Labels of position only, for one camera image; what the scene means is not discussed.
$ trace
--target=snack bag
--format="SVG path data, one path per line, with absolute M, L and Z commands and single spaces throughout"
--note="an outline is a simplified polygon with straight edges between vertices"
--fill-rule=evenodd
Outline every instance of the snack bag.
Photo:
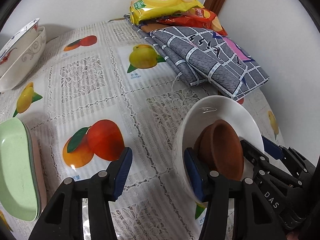
M 140 21 L 185 12 L 193 7 L 203 8 L 198 0 L 137 0 L 130 5 L 130 20 L 134 24 Z
M 157 22 L 171 26 L 206 28 L 214 30 L 223 36 L 228 35 L 221 26 L 217 15 L 205 8 L 191 8 L 186 12 L 161 17 L 157 20 Z

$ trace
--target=yellow mango print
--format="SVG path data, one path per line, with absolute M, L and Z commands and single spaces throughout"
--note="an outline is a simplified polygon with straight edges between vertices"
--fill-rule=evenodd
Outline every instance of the yellow mango print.
M 133 47 L 129 55 L 130 66 L 127 73 L 139 69 L 153 68 L 159 62 L 165 62 L 164 58 L 157 54 L 155 49 L 148 44 L 139 44 Z
M 279 134 L 279 126 L 278 126 L 277 120 L 271 111 L 268 111 L 268 117 L 270 120 L 271 128 L 273 129 L 273 132 L 275 134 L 275 140 L 276 140 L 277 135 Z
M 1 210 L 0 210 L 0 219 L 2 219 L 3 223 L 5 224 L 5 226 L 6 226 L 11 232 L 13 232 L 12 229 L 11 229 L 11 227 L 9 226 L 7 220 L 5 219 L 4 214 L 2 213 Z
M 14 111 L 13 117 L 15 117 L 17 114 L 25 112 L 33 102 L 36 102 L 41 98 L 42 96 L 34 91 L 33 82 L 30 82 L 28 85 L 26 85 L 17 100 L 17 107 Z

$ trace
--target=red potato chip bag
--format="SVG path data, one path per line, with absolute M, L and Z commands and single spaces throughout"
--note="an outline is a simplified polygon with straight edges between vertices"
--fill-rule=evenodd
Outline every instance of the red potato chip bag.
M 221 26 L 217 15 L 205 8 L 191 8 L 186 12 L 161 17 L 157 22 L 171 26 L 206 28 L 214 30 L 223 36 L 228 35 L 225 29 Z

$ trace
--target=brown clay bowl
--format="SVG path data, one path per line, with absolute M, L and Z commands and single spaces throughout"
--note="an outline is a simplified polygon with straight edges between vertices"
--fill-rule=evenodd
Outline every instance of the brown clay bowl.
M 244 157 L 238 135 L 232 126 L 219 119 L 207 126 L 195 142 L 199 160 L 228 179 L 241 180 Z

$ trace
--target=white bowl with gray swirl pattern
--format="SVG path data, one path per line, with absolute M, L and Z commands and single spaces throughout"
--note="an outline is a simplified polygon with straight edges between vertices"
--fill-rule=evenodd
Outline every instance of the white bowl with gray swirl pattern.
M 36 66 L 46 44 L 44 27 L 38 28 L 38 37 L 17 58 L 9 69 L 0 78 L 0 92 L 13 89 L 19 85 Z
M 20 29 L 0 50 L 0 77 L 38 36 L 39 18 Z

